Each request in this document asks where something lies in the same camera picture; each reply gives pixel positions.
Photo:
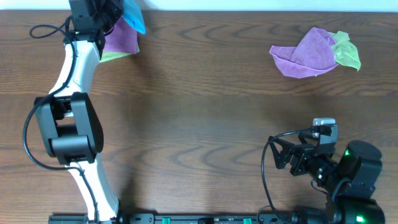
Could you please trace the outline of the blue microfiber cloth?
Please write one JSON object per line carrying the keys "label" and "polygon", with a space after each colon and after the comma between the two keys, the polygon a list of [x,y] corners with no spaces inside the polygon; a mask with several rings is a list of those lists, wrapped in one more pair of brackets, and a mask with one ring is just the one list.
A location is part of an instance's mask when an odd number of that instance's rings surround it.
{"label": "blue microfiber cloth", "polygon": [[135,0],[123,0],[123,18],[137,32],[146,33],[141,8]]}

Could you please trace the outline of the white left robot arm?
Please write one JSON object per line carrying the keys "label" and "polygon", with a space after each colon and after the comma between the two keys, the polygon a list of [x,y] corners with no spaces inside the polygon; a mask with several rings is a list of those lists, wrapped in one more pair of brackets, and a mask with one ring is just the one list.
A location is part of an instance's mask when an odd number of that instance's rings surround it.
{"label": "white left robot arm", "polygon": [[[52,216],[59,223],[128,223],[102,165],[104,134],[89,92],[96,67],[123,4],[115,0],[70,1],[71,15],[54,32],[64,36],[65,60],[49,94],[35,99],[23,127],[22,140],[28,157],[48,170],[66,170],[74,178],[88,212],[82,217]],[[27,128],[35,117],[45,150],[59,166],[39,162],[27,145]]]}

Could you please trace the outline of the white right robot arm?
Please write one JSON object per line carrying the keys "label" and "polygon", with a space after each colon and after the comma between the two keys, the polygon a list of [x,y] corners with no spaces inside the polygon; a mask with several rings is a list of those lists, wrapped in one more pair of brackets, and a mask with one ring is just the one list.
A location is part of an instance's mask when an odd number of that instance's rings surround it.
{"label": "white right robot arm", "polygon": [[337,124],[314,124],[294,132],[299,144],[284,140],[285,133],[269,136],[275,166],[291,166],[293,176],[308,174],[312,187],[325,194],[324,210],[297,207],[289,215],[272,207],[284,223],[384,223],[382,208],[372,198],[382,171],[382,154],[370,143],[350,141],[339,161],[332,159],[338,137]]}

